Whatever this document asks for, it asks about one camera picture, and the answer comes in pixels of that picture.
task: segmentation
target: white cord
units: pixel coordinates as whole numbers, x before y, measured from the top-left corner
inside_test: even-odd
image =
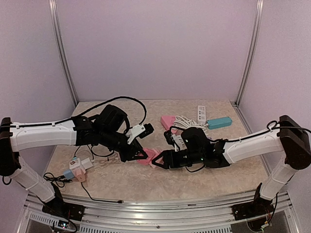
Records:
[[[200,123],[197,123],[194,120],[190,120],[190,119],[186,118],[185,116],[175,116],[175,121],[174,121],[173,125],[176,127],[182,128],[182,129],[187,129],[190,127],[196,127],[196,128],[202,129],[206,136],[208,135],[208,133],[207,133],[208,124],[202,125]],[[181,138],[181,136],[177,135],[176,137],[179,139],[179,142],[176,142],[176,143],[179,146],[181,145],[180,148],[182,149],[183,147],[185,147],[185,143],[184,143],[183,139]]]

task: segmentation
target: beige table surface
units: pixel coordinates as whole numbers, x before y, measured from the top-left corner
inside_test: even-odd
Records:
[[[172,149],[163,136],[164,128],[160,123],[162,115],[184,115],[196,120],[197,105],[206,107],[207,119],[231,117],[229,127],[208,131],[216,138],[237,138],[247,135],[238,115],[228,100],[143,100],[148,114],[145,123],[151,123],[155,131],[144,139],[139,139],[144,148],[158,150]],[[98,102],[80,102],[73,116]],[[131,125],[138,124],[143,117],[142,107],[130,100],[117,100],[113,105],[123,109]],[[92,110],[86,116],[99,114],[104,107]],[[57,146],[47,171],[55,176],[61,175],[69,167],[77,148],[75,146]],[[108,154],[102,146],[94,148],[97,154]],[[81,147],[77,156],[85,159],[91,157],[86,146]],[[229,167],[205,168],[196,173],[189,173],[185,168],[164,170],[138,164],[136,161],[122,163],[117,155],[108,162],[105,158],[95,157],[95,167],[87,170],[86,189],[93,198],[155,201],[180,199],[205,199],[255,189],[267,178],[260,157],[239,161]],[[81,184],[74,180],[60,189],[63,194],[87,197]]]

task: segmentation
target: gray wall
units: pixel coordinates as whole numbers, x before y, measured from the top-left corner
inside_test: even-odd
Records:
[[[59,0],[81,101],[237,97],[255,0]]]
[[[252,130],[287,114],[311,128],[311,4],[265,0],[255,59],[242,101]],[[280,154],[266,156],[273,168]],[[311,167],[298,172],[288,192],[303,233],[311,232]]]
[[[4,1],[0,7],[0,118],[40,122],[73,111],[58,57],[47,1]],[[22,151],[42,174],[52,147]],[[0,232],[12,233],[27,192],[0,182]]]

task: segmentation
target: teal box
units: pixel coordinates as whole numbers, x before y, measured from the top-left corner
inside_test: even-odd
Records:
[[[208,128],[210,130],[213,130],[213,129],[218,129],[221,127],[230,126],[232,124],[232,120],[230,117],[227,116],[223,118],[208,120],[207,123],[208,123]]]

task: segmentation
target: power strip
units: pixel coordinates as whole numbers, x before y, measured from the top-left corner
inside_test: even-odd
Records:
[[[198,105],[198,123],[201,125],[206,124],[206,110],[205,106]]]

